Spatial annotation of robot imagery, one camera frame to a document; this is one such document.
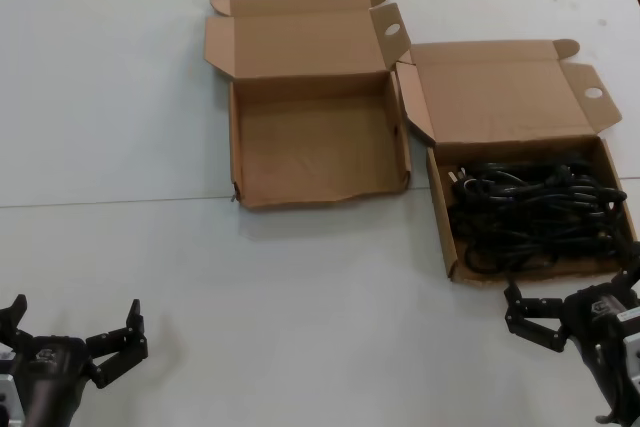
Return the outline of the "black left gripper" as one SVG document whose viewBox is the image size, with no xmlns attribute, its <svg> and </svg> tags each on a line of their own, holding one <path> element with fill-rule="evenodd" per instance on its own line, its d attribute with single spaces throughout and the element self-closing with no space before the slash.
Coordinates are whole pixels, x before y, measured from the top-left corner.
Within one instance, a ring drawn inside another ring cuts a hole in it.
<svg viewBox="0 0 640 427">
<path fill-rule="evenodd" d="M 19 328 L 27 311 L 24 294 L 0 311 L 0 342 L 14 357 L 9 361 L 9 384 L 17 392 L 32 390 L 37 382 L 83 389 L 91 380 L 104 389 L 148 357 L 144 318 L 134 299 L 124 328 L 88 337 L 32 336 Z"/>
</svg>

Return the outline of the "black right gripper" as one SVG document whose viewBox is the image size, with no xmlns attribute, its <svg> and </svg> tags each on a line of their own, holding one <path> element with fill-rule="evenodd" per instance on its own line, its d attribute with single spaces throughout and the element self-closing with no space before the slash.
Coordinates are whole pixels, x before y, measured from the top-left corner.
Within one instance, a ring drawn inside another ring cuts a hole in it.
<svg viewBox="0 0 640 427">
<path fill-rule="evenodd" d="M 631 246 L 629 264 L 620 272 L 618 284 L 598 284 L 578 290 L 564 301 L 559 298 L 523 297 L 510 280 L 504 290 L 507 310 L 505 322 L 510 333 L 536 345 L 561 353 L 568 337 L 577 347 L 590 347 L 605 337 L 604 324 L 611 317 L 639 306 L 632 289 L 639 282 L 640 242 Z M 536 319 L 555 319 L 557 329 L 536 323 Z"/>
</svg>

